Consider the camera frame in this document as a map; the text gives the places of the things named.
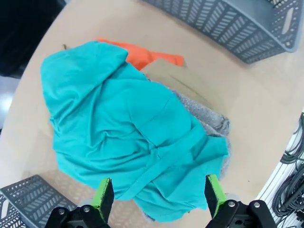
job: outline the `clothing pile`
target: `clothing pile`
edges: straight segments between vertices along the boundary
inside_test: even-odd
[[[41,67],[59,169],[95,189],[111,178],[116,199],[159,222],[206,209],[205,177],[223,176],[230,156],[229,120],[205,106],[216,95],[168,70],[181,59],[101,40]]]

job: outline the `floor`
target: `floor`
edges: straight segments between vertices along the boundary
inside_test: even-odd
[[[20,79],[0,76],[0,129],[10,108]]]

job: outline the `screw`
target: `screw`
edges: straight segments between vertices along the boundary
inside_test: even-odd
[[[254,206],[255,208],[259,208],[259,207],[260,207],[260,204],[259,204],[258,202],[255,202],[255,203],[253,204],[253,206]]]
[[[230,207],[234,207],[236,204],[235,204],[235,202],[233,202],[233,201],[230,201],[229,203],[228,203],[228,206],[230,206]]]
[[[59,209],[58,213],[59,213],[59,215],[63,215],[65,213],[65,210]]]
[[[89,207],[84,207],[84,212],[89,212],[90,208]]]

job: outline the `basket handle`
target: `basket handle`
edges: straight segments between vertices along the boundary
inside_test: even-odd
[[[8,199],[3,202],[0,220],[4,219],[8,215],[9,203]]]
[[[287,11],[285,22],[282,29],[282,35],[286,34],[289,31],[291,26],[291,21],[293,19],[293,14],[294,14],[294,8],[292,7]]]

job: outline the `orange cloth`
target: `orange cloth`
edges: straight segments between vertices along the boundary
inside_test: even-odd
[[[146,65],[157,60],[158,58],[163,58],[163,59],[167,60],[168,62],[178,65],[178,66],[183,66],[183,64],[184,64],[183,56],[149,51],[145,48],[136,46],[134,44],[129,44],[129,43],[113,42],[113,41],[109,41],[106,39],[100,39],[100,38],[98,38],[97,40],[100,42],[117,45],[117,46],[120,46],[121,48],[126,49],[129,53],[128,57],[127,57],[127,62],[131,63],[138,70],[143,69]]]

